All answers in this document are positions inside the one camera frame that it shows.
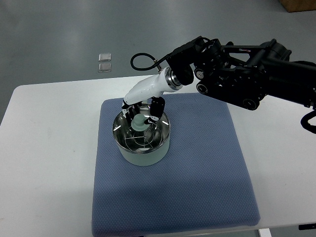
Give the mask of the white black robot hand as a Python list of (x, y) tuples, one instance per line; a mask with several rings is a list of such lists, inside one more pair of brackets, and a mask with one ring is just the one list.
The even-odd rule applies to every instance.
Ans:
[(157, 123), (164, 111), (165, 100), (162, 98), (164, 92), (175, 92), (183, 85), (173, 74), (170, 67), (164, 68), (159, 74), (139, 81), (125, 95), (122, 103), (123, 116), (132, 121), (139, 113), (141, 102), (151, 98), (150, 116), (144, 121), (145, 124)]

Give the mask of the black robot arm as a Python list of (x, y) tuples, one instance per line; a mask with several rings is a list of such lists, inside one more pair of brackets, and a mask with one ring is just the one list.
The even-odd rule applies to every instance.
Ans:
[(175, 92), (198, 79), (199, 93), (248, 110), (258, 108), (267, 95), (316, 106), (316, 65), (289, 60), (291, 51), (275, 39), (261, 45), (222, 45), (218, 39), (197, 37), (164, 56), (168, 63), (153, 67), (159, 73), (138, 82), (124, 97), (123, 116), (131, 121), (142, 101), (151, 99), (150, 117), (157, 123), (163, 114), (162, 94)]

